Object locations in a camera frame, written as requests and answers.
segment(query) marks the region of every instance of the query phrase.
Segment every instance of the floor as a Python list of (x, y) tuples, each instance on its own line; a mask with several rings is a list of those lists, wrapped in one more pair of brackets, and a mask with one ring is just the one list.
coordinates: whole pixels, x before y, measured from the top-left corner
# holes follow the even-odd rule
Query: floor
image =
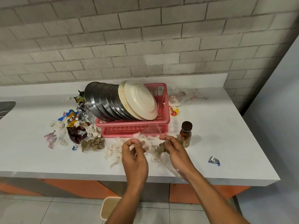
[[(103, 200), (0, 195), (0, 224), (104, 224)], [(195, 204), (140, 202), (135, 224), (209, 224)]]

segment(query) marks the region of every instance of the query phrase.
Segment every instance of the brick wall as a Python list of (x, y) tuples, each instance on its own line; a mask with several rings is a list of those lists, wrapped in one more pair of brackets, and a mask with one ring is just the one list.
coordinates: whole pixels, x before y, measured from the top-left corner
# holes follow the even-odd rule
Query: brick wall
[(298, 30), (299, 0), (0, 0), (0, 83), (228, 72), (238, 109)]

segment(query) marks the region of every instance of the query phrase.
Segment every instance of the sauce jar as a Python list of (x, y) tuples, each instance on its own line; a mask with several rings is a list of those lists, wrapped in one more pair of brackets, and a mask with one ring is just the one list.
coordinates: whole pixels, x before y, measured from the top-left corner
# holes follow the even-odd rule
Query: sauce jar
[(192, 123), (185, 121), (182, 123), (182, 129), (180, 131), (179, 140), (183, 144), (184, 148), (187, 148), (191, 140)]

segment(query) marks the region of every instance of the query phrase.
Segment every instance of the pink plastic dish rack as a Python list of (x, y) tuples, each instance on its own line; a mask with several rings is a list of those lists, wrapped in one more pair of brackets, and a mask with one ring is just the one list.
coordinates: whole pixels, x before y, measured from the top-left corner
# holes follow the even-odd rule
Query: pink plastic dish rack
[[(103, 128), (103, 137), (133, 137), (133, 134), (142, 132), (145, 128), (150, 126), (158, 126), (162, 135), (167, 134), (168, 124), (170, 122), (167, 86), (165, 83), (151, 83), (144, 85), (154, 95), (158, 106), (158, 116), (154, 120), (150, 121), (115, 120), (113, 122), (102, 122), (102, 120), (97, 118), (95, 125)], [(153, 132), (145, 134), (145, 136), (148, 135), (157, 136), (160, 135), (160, 133)]]

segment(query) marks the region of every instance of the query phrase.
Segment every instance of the brown jar lid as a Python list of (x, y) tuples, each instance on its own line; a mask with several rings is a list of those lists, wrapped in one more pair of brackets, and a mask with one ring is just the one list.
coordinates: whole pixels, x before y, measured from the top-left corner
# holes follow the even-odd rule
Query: brown jar lid
[(192, 123), (190, 123), (189, 121), (185, 121), (182, 123), (182, 130), (183, 131), (190, 131), (192, 130)]

